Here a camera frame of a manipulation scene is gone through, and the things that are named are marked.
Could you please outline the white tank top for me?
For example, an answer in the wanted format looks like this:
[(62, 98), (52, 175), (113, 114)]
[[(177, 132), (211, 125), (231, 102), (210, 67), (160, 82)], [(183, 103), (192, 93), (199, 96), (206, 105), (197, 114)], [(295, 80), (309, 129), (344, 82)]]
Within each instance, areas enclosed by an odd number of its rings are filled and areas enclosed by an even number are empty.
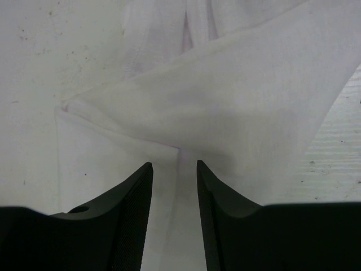
[(55, 111), (60, 208), (154, 170), (143, 270), (205, 270), (204, 161), (273, 202), (360, 64), (359, 1), (122, 1), (85, 88)]

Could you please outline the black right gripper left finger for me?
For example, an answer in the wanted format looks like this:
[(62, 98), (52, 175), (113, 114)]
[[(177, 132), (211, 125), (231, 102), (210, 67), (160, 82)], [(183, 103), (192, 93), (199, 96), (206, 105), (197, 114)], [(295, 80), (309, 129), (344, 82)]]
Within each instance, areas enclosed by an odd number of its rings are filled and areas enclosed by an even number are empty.
[(67, 213), (1, 208), (2, 270), (140, 270), (152, 198), (145, 163)]

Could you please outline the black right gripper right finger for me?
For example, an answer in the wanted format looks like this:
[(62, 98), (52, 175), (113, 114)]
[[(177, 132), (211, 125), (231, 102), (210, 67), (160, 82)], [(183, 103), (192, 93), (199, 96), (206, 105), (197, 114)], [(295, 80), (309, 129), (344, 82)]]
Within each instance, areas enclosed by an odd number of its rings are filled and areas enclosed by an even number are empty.
[(359, 270), (360, 204), (261, 206), (197, 162), (207, 270)]

